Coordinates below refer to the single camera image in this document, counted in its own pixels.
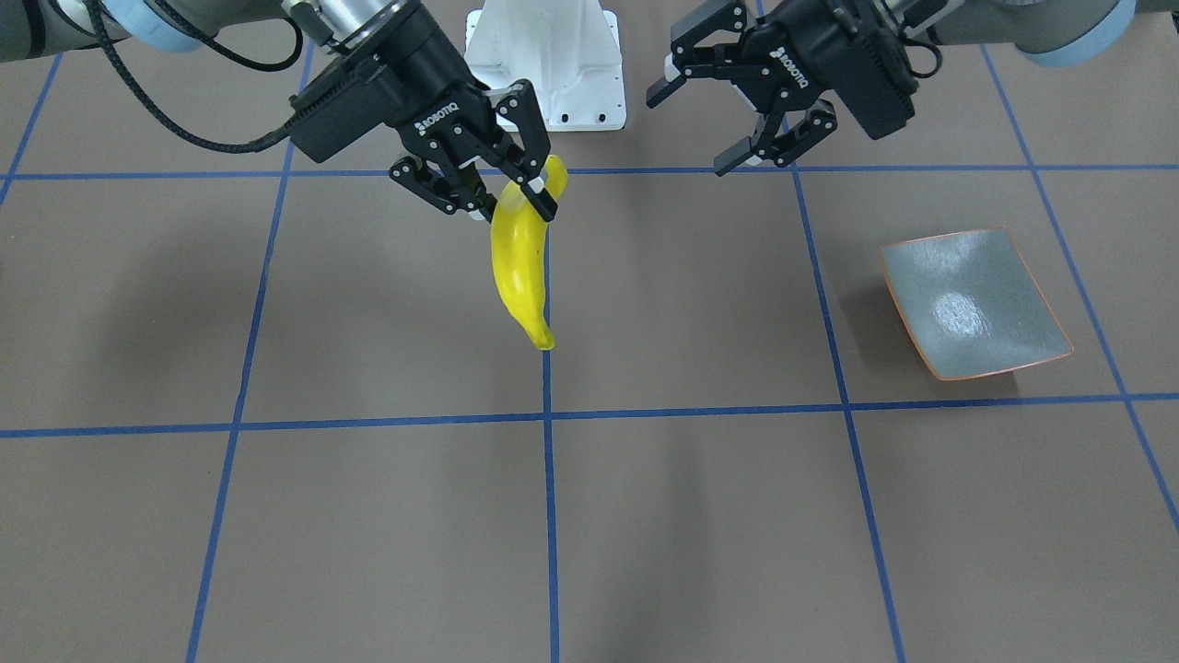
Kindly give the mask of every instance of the cable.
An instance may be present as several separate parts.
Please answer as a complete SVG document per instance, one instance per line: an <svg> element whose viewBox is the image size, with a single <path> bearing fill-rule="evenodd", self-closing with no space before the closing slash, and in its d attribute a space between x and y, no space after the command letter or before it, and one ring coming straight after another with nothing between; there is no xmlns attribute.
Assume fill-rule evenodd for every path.
<svg viewBox="0 0 1179 663"><path fill-rule="evenodd" d="M121 78L123 83L127 85L127 88L136 96L136 99L139 99L139 103L143 104L144 109L147 109L147 112L151 113L153 118L156 118L164 125L165 129L179 138L192 143L198 147L204 147L205 150L225 152L229 155L244 155L248 152L261 152L269 147L274 147L284 138L290 136L290 129L295 125L298 116L292 116L278 129L266 133L265 136L255 138L249 143L216 143L190 133L184 127L172 122L172 118L167 117L167 114L165 114L164 111L162 111L159 106L151 100L151 97L144 92L144 88L139 86L136 78L131 76L130 71L127 71L127 66L123 63L123 58L120 58L119 53L114 50L114 42L111 41L110 33L106 32L106 24L103 22L103 14L99 11L99 0L81 1L86 6L86 13L90 15L91 25L94 26L94 35L98 38L98 45L103 48L103 53L106 54L106 59L111 61L111 66L114 67L114 72L119 74L119 78Z"/></svg>
<svg viewBox="0 0 1179 663"><path fill-rule="evenodd" d="M283 20L295 28L295 48L291 51L291 54L281 63L258 63L244 55L239 55L238 53L235 53L233 51L230 51L218 44L212 37L205 34L199 27L192 25L192 21L184 18L184 14L177 12L176 7L172 7L172 5L170 5L166 0L154 0L154 4L162 12L167 14L167 18L172 19L172 22L180 27L182 32L229 58L233 63L242 65L243 67L261 72L279 72L290 68L291 65L298 61L299 55L303 54L303 31L299 29L298 25L289 18Z"/></svg>
<svg viewBox="0 0 1179 663"><path fill-rule="evenodd" d="M918 72L918 71L914 71L913 67L909 67L909 73L913 74L913 78L921 78L921 79L933 78L933 76L935 73L942 71L942 50L941 48L938 48L937 46L934 46L933 44L926 44L924 41L917 41L916 39L910 39L908 37L905 37L904 33L901 33L898 35L898 38L901 39L901 44L904 44L905 46L916 46L917 48L924 48L926 51L929 51L930 53L934 54L934 68L931 71Z"/></svg>

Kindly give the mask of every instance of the orange edge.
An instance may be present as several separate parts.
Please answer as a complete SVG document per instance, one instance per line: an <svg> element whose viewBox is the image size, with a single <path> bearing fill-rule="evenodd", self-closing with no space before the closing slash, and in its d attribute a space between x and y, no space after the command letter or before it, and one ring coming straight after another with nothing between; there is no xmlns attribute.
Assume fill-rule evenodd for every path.
<svg viewBox="0 0 1179 663"><path fill-rule="evenodd" d="M929 357L926 356L924 350L921 349L921 343L917 342L916 334L913 333L913 327L909 324L909 317L904 315L904 308L901 307L901 302L896 297L896 288L893 287L893 277L889 276L888 273L888 262L884 261L884 249L900 247L903 244L915 244L917 242L928 242L930 239L941 239L944 237L953 237L955 235L969 235L971 232L992 232L994 230L1002 230L1003 232L1007 234L1007 239L1012 243L1012 248L1015 249L1015 256L1020 258L1020 264L1023 265L1023 271L1026 271L1028 278L1032 280L1032 285L1035 287L1036 294L1040 295L1040 301L1043 303L1043 308L1048 309L1048 315L1052 316L1052 321L1056 324L1056 329L1060 332L1060 335L1065 337L1065 342L1068 343L1068 352L1061 353L1056 356L1050 356L1048 359L1041 359L1040 361L1025 363L1022 366L1003 368L1001 370L990 370L987 373L976 373L971 375L957 375L954 378L947 378L941 373L937 373L937 370L934 368L934 365L929 361ZM1032 270L1028 269L1028 263L1026 260L1023 260L1023 254L1020 251L1019 244L1015 243L1015 237L1012 235L1012 231L1006 225L995 225L992 228L980 228L975 230L959 230L956 232L946 232L942 235L933 235L930 237L918 237L916 239L905 239L903 242L891 242L889 244L883 244L880 249L877 249L876 252L880 256L881 269L884 271L884 284L888 285L888 294L893 298L893 306L896 307L896 311L901 315L901 322L904 324L904 330L909 333L909 340L913 341L913 347L917 349L917 354L921 356L921 361L924 362L926 368L928 368L929 372L933 373L934 378L936 378L937 380L941 380L943 382L959 382L962 380L975 380L977 378L1002 375L1003 373L1013 373L1015 370L1032 368L1033 366L1040 366L1041 363L1048 363L1049 361L1056 361L1058 359L1065 359L1066 356L1069 356L1074 352L1076 352L1076 346L1073 344L1072 339L1068 337L1068 333L1065 332L1065 328L1060 324L1060 319L1056 317L1056 311L1052 309L1052 304L1048 303L1048 298L1043 296L1043 290L1040 289L1040 283L1035 280L1035 275L1032 274Z"/></svg>

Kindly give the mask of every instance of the blue grid line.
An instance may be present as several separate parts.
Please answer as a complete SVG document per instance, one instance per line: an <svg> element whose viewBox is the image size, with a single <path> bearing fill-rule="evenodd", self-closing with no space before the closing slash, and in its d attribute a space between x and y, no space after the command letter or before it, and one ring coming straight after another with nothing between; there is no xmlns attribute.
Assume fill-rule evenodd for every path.
<svg viewBox="0 0 1179 663"><path fill-rule="evenodd" d="M308 46L303 53L303 73L299 88L307 86L311 77L314 50ZM286 144L283 158L283 177L278 180L278 192L275 196L275 211L270 219L270 234L266 237L266 251L262 258L262 273L258 276L258 294L255 297L253 316L250 320L250 336L245 343L245 356L242 360L242 386L233 406L233 421L230 426L229 441L225 445L225 460L222 465L220 483L217 486L217 503L213 506L212 524L209 527L209 545L205 550L205 562L200 573L200 587L197 590L197 604L192 613L192 630L189 634L186 663L196 663L197 649L200 644L200 629L204 625L205 606L209 602L209 587L212 584L213 563L217 559L217 544L220 539L222 519L225 516L225 501L229 497L230 478L233 473L233 458L237 453L237 440L242 431L242 415L245 411L245 395L250 389L250 372L253 368L253 353L258 343L258 330L262 327L262 309L266 301L266 285L270 278L270 261L275 255L275 239L278 236L278 224L283 216L283 203L286 199L289 172L295 158L295 144Z"/></svg>
<svg viewBox="0 0 1179 663"><path fill-rule="evenodd" d="M1159 487L1159 492L1162 494L1162 501L1166 504L1167 511L1171 513L1171 523L1174 525L1177 532L1179 532L1179 508L1175 507L1174 498L1171 495L1171 490L1167 487L1167 481L1162 477L1162 471L1159 467L1159 462L1154 457L1154 449L1151 448L1151 442L1146 436L1146 431L1142 428L1141 421L1138 419L1138 412L1134 411L1134 402L1129 398L1129 392L1126 389L1126 382L1122 380L1121 372L1118 369L1118 362L1113 357L1113 352L1109 349L1109 343L1106 340L1105 332L1101 329L1101 322L1098 320L1096 309L1093 307L1093 301L1089 298L1088 290L1085 288L1085 282L1081 280L1081 273L1076 267L1076 261L1073 260L1073 252L1068 248L1068 241L1065 239L1065 231L1060 227L1060 221L1056 218L1056 211L1052 206L1052 201L1048 198L1048 190L1043 185L1043 179L1040 177L1040 170L1036 166L1035 160L1032 158L1032 150L1028 149L1027 140L1023 137L1023 131L1020 129L1020 123L1015 119L1015 111L1012 107L1010 99L1007 97L1007 91L1003 90L1003 83L999 78L999 70L995 68L995 63L990 59L990 53L987 47L980 46L982 51L982 58L987 63L987 68L990 71L990 78L995 84L995 90L999 91L999 98L1003 103L1003 110L1007 111L1007 119L1012 124L1012 130L1015 132L1015 139L1020 144L1020 150L1023 151L1023 158L1027 160L1028 166L1032 169L1032 178L1035 180L1036 190L1040 192L1040 199L1043 202L1045 211L1048 212L1048 222L1052 223L1052 229L1056 234L1056 242L1060 244L1060 249L1065 255L1065 262L1068 263L1068 270L1073 275L1073 282L1076 284L1076 290L1081 295L1081 301L1085 303L1085 310L1089 316L1089 322L1093 324L1093 330L1096 333L1098 342L1101 344L1101 352L1105 353L1106 363L1109 365L1109 373L1113 374L1114 382L1118 385L1118 392L1121 394L1122 401L1126 406L1126 414L1129 415L1129 421L1134 427L1134 433L1138 435L1138 442L1142 447L1142 453L1146 455L1146 461L1151 467L1151 472L1154 474L1154 483Z"/></svg>
<svg viewBox="0 0 1179 663"><path fill-rule="evenodd" d="M1179 164L1036 164L1040 171L1173 171ZM798 165L798 172L1027 172L1032 166L1023 164L867 164L867 165ZM775 166L743 166L735 173L780 172ZM500 175L495 169L479 169L480 175ZM634 168L571 168L571 175L707 175L711 166L634 166ZM388 171L375 169L336 170L226 170L226 171L171 171L171 172L18 172L0 175L0 179L21 180L77 180L77 179L235 179L281 177L386 177Z"/></svg>
<svg viewBox="0 0 1179 663"><path fill-rule="evenodd" d="M851 446L851 459L856 466L856 480L859 483L859 498L864 503L864 519L868 523L868 534L872 544L872 556L876 559L876 573L880 578L881 595L884 599L884 611L888 615L889 631L893 635L893 649L897 663L905 663L904 641L901 637L901 624L893 602L893 587L888 578L888 564L884 560L884 547L881 544L880 527L876 524L876 510L872 507L872 495L868 487L868 473L864 470L863 454L859 451L859 435L856 433L856 421L848 399L848 383L843 376L843 363L839 361L839 346L835 339L835 326L831 323L831 309L826 301L826 289L823 287L823 271L819 269L818 250L815 248L815 235L811 232L810 212L806 209L806 196L803 192L802 176L791 165L795 184L795 196L798 198L798 212L802 216L803 232L806 235L806 251L810 255L811 270L815 276L815 289L818 293L819 309L823 311L823 327L826 330L826 342L831 352L831 365L835 369L835 381L839 389L839 403L843 411L843 422L848 429L848 442Z"/></svg>
<svg viewBox="0 0 1179 663"><path fill-rule="evenodd" d="M553 288L549 241L545 242L545 320L552 324ZM561 661L560 576L556 558L556 468L553 461L553 357L545 350L540 357L541 405L545 426L545 521L548 538L548 657Z"/></svg>
<svg viewBox="0 0 1179 663"><path fill-rule="evenodd" d="M1159 392L1129 394L1129 400L1137 402L1179 401L1179 392ZM996 399L966 400L927 400L927 401L878 401L849 402L852 412L911 411L940 408L971 407L1030 407L1052 405L1080 405L1121 402L1120 394L1085 394L1073 396L1016 396ZM554 411L547 415L544 412L518 412L508 414L455 414L423 416L378 416L357 419L309 419L278 421L243 421L238 428L243 432L257 431L312 431L332 428L393 428L407 426L463 426L472 424L507 424L518 421L585 421L599 419L660 419L691 416L737 416L737 415L775 415L806 414L822 412L843 412L842 403L810 405L768 405L768 406L731 406L731 407L684 407L650 409L582 409ZM164 424L147 426L92 426L73 428L12 428L0 429L0 439L29 438L68 438L68 436L104 436L104 435L157 435L170 433L228 433L231 422L211 424Z"/></svg>
<svg viewBox="0 0 1179 663"><path fill-rule="evenodd" d="M25 123L25 132L21 133L20 143L17 144L17 152L12 156L12 163L8 164L7 177L5 177L4 184L0 184L0 206L4 206L5 199L8 198L8 190L12 189L17 170L20 169L20 160L25 158L28 140L33 137L33 127L37 126L38 118L41 117L41 109L45 107L45 99L50 96L50 88L53 87L53 79L57 78L58 67L60 66L61 55L59 54L53 58L53 64L50 65L50 73L45 74L45 84L41 85L41 93L37 96L37 103L33 104L33 110L28 113L28 122Z"/></svg>

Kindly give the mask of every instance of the robotiq logo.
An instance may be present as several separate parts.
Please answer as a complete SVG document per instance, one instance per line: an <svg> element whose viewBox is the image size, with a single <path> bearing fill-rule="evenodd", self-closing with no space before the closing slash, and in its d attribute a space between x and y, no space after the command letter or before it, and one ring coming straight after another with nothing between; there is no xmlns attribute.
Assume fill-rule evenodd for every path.
<svg viewBox="0 0 1179 663"><path fill-rule="evenodd" d="M806 80L803 72L798 71L798 65L796 65L795 61L790 59L790 55L786 54L786 48L784 46L778 46L776 51L770 51L770 57L782 63L782 66L786 67L790 76L792 76L795 81L798 83L799 90L810 85L810 81Z"/></svg>
<svg viewBox="0 0 1179 663"><path fill-rule="evenodd" d="M457 112L457 111L459 111L459 104L455 104L454 101L452 101L452 103L442 106L441 109L434 111L433 114L430 114L429 117L424 118L422 122L415 122L414 123L414 129L417 130L417 134L419 136L426 136L426 130L427 129L434 126L435 124L437 124L439 122L441 122L442 118L447 117L448 114Z"/></svg>

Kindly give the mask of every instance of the banana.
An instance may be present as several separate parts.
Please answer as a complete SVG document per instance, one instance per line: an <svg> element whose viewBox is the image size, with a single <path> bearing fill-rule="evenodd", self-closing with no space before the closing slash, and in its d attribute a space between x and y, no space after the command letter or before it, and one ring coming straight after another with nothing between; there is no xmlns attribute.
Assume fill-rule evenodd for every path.
<svg viewBox="0 0 1179 663"><path fill-rule="evenodd" d="M569 173L555 155L545 162L545 189L560 198ZM492 275L500 300L540 350L555 344L545 321L545 237L548 224L532 203L509 182L492 215Z"/></svg>

